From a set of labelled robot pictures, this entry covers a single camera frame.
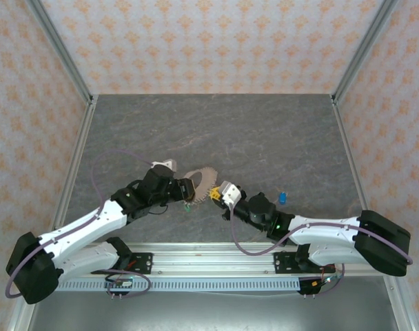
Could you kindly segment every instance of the black mounting bracket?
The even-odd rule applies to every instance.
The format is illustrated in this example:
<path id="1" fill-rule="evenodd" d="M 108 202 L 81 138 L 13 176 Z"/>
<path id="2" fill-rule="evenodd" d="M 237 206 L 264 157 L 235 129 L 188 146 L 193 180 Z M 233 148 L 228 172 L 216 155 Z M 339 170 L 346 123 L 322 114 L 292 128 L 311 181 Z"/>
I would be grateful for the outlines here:
<path id="1" fill-rule="evenodd" d="M 335 267 L 321 267 L 315 264 L 309 266 L 309 269 L 300 266 L 296 260 L 296 252 L 276 252 L 274 253 L 274 269 L 276 274 L 318 274 L 323 272 L 325 274 L 335 273 Z"/>

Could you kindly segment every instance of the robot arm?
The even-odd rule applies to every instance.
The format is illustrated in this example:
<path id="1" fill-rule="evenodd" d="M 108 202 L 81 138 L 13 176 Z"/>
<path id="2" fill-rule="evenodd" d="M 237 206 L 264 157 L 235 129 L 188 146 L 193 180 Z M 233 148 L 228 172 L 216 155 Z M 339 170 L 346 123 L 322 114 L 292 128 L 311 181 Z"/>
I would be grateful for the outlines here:
<path id="1" fill-rule="evenodd" d="M 132 252 L 119 238 L 109 238 L 94 248 L 81 248 L 104 234 L 144 217 L 154 206 L 191 201 L 194 198 L 194 184 L 191 179 L 175 179 L 175 169 L 173 160 L 154 162 L 143 180 L 134 181 L 116 191 L 101 210 L 93 210 L 71 224 L 40 237 L 35 237 L 31 232 L 21 236 L 6 267 L 9 275 L 19 268 L 33 250 L 43 247 L 14 278 L 26 302 L 43 300 L 60 282 L 69 278 L 95 270 L 123 269 L 130 261 Z"/>
<path id="2" fill-rule="evenodd" d="M 212 191 L 212 199 L 225 209 L 224 219 L 230 220 L 233 214 L 274 242 L 298 245 L 295 260 L 305 272 L 327 264 L 368 263 L 377 271 L 401 277 L 410 264 L 405 257 L 410 233 L 371 210 L 348 219 L 308 219 L 277 211 L 263 193 L 247 201 L 245 191 L 228 181 Z"/>

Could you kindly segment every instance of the orange patterned wall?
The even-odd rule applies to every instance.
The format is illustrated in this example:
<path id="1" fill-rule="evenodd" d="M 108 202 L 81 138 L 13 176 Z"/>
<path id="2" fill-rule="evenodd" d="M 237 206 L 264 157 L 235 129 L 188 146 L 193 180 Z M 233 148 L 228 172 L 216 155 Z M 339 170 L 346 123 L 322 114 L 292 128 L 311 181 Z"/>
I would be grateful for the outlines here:
<path id="1" fill-rule="evenodd" d="M 90 91 L 332 93 L 382 0 L 45 0 Z"/>
<path id="2" fill-rule="evenodd" d="M 419 314 L 419 0 L 399 2 L 339 106 L 370 207 L 412 233 Z"/>
<path id="3" fill-rule="evenodd" d="M 50 227 L 84 102 L 24 0 L 0 0 L 0 330 L 19 236 Z"/>

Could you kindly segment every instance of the white cable tray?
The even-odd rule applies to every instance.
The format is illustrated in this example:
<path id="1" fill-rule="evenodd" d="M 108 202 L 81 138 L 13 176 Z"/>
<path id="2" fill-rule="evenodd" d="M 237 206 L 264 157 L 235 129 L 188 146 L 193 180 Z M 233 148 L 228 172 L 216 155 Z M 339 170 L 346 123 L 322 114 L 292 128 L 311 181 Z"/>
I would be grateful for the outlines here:
<path id="1" fill-rule="evenodd" d="M 147 281 L 138 277 L 122 277 L 125 286 L 111 287 L 113 291 L 141 291 Z M 102 292 L 107 282 L 97 278 L 77 278 L 58 286 L 60 292 Z M 150 292 L 271 292 L 297 291 L 300 283 L 297 277 L 263 278 L 176 278 L 163 277 L 152 279 Z"/>

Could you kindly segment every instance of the floor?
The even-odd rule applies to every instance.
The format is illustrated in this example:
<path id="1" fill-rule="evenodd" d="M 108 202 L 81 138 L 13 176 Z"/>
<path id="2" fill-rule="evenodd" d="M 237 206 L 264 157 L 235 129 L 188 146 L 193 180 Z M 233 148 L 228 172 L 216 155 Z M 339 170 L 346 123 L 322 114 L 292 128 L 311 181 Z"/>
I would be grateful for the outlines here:
<path id="1" fill-rule="evenodd" d="M 92 160 L 109 149 L 125 149 L 150 161 L 175 159 L 177 177 L 205 166 L 249 196 L 264 192 L 277 202 L 288 193 L 285 212 L 306 217 L 358 215 L 354 180 L 326 94 L 151 94 L 101 95 L 83 152 L 66 223 L 88 213 L 99 200 L 90 183 Z M 147 166 L 124 154 L 111 154 L 95 167 L 106 197 Z M 229 223 L 211 201 L 185 211 L 170 205 L 110 233 L 126 242 L 231 241 Z M 241 241 L 265 241 L 242 224 Z"/>
<path id="2" fill-rule="evenodd" d="M 299 294 L 151 292 L 112 301 L 106 293 L 55 292 L 37 305 L 30 325 L 29 331 L 398 330 L 382 277 L 344 278 L 336 290 L 305 300 Z"/>

